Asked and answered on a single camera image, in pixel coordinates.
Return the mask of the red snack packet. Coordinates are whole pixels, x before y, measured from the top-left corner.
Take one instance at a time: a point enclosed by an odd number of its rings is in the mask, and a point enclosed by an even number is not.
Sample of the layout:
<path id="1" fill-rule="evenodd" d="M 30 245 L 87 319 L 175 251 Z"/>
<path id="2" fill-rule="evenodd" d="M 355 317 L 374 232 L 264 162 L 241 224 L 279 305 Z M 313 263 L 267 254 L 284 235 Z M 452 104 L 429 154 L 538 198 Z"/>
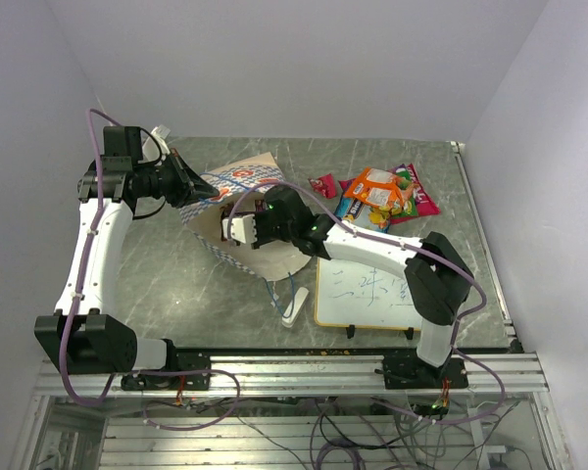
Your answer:
<path id="1" fill-rule="evenodd" d="M 312 189 L 326 199 L 333 199 L 337 196 L 336 183 L 331 173 L 318 178 L 309 178 L 308 181 Z"/>

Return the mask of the blue snack bag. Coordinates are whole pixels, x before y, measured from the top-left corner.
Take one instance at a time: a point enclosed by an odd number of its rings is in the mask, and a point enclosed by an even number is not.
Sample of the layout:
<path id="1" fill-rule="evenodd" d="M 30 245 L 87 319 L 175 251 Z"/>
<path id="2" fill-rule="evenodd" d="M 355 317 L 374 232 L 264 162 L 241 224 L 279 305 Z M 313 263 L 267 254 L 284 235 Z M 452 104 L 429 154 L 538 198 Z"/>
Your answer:
<path id="1" fill-rule="evenodd" d="M 387 233 L 390 215 L 378 208 L 364 204 L 362 201 L 341 195 L 334 214 L 344 221 L 380 233 Z"/>

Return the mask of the orange snack packet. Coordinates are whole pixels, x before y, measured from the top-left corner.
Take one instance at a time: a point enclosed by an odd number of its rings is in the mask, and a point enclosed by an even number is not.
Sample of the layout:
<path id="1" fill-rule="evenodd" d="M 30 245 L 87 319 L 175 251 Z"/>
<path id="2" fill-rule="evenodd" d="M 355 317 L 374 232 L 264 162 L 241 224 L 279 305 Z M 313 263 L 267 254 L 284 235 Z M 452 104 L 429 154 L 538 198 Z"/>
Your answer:
<path id="1" fill-rule="evenodd" d="M 346 189 L 345 196 L 379 209 L 389 199 L 393 178 L 392 172 L 366 167 Z"/>

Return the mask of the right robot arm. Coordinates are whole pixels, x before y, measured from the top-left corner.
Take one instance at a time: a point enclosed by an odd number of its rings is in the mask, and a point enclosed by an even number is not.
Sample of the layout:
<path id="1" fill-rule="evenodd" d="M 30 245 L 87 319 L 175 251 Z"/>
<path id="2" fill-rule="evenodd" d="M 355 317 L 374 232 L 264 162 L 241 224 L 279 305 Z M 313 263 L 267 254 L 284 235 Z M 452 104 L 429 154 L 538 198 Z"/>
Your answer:
<path id="1" fill-rule="evenodd" d="M 456 321 L 473 281 L 472 273 L 450 241 L 432 232 L 406 238 L 375 232 L 338 218 L 329 210 L 314 213 L 300 194 L 280 184 L 265 194 L 266 208 L 254 215 L 253 248 L 275 242 L 290 243 L 302 254 L 326 260 L 351 261 L 407 281 L 421 317 L 414 379 L 426 388 L 447 375 Z"/>

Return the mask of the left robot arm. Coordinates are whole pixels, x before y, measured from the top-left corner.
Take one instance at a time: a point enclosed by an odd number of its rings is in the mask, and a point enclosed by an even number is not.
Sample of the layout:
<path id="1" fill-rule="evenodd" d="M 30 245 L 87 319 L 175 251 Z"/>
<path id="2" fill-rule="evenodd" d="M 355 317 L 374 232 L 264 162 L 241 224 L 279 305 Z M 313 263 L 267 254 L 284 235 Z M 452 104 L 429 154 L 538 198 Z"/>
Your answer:
<path id="1" fill-rule="evenodd" d="M 50 315 L 36 318 L 34 336 L 65 375 L 128 373 L 145 368 L 159 389 L 179 379 L 180 365 L 163 340 L 140 340 L 116 319 L 121 250 L 139 200 L 175 209 L 218 195 L 168 147 L 168 130 L 107 126 L 103 152 L 78 183 L 79 230 L 63 293 Z"/>

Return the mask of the checkered paper bag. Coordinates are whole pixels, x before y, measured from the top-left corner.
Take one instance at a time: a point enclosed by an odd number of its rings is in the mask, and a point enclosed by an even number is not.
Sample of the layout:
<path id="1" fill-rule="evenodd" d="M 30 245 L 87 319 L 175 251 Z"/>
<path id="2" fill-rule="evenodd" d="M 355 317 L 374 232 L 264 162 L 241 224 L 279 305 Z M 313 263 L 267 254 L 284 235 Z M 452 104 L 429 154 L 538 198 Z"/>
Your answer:
<path id="1" fill-rule="evenodd" d="M 269 209 L 264 196 L 284 175 L 270 152 L 226 164 L 201 174 L 218 190 L 215 197 L 179 210 L 184 225 L 218 259 L 264 280 L 271 303 L 285 323 L 293 322 L 309 290 L 297 287 L 293 275 L 310 258 L 293 245 L 270 242 L 258 249 L 254 216 Z"/>

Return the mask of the pink snack bag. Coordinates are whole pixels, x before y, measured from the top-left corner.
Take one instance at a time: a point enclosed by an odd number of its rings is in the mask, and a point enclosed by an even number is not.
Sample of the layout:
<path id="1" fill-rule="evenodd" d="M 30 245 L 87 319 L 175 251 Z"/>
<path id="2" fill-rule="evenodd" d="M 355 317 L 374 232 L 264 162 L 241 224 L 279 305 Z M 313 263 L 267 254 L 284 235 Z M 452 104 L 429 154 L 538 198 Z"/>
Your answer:
<path id="1" fill-rule="evenodd" d="M 400 164 L 391 168 L 390 171 L 397 173 L 403 179 L 410 180 L 416 184 L 416 188 L 412 196 L 413 201 L 411 207 L 401 214 L 393 215 L 391 217 L 392 224 L 402 223 L 417 217 L 438 215 L 441 213 L 441 210 L 437 204 L 421 185 L 417 171 L 413 164 Z"/>

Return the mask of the green yellow candy bag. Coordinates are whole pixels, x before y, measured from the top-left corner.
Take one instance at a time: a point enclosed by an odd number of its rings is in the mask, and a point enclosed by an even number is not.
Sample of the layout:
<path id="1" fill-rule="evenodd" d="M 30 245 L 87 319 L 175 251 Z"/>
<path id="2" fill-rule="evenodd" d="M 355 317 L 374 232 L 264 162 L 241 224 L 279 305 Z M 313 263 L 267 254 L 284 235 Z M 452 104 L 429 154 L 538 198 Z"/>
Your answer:
<path id="1" fill-rule="evenodd" d="M 394 168 L 392 173 L 389 199 L 379 209 L 392 217 L 417 215 L 415 192 L 419 184 L 404 165 Z"/>

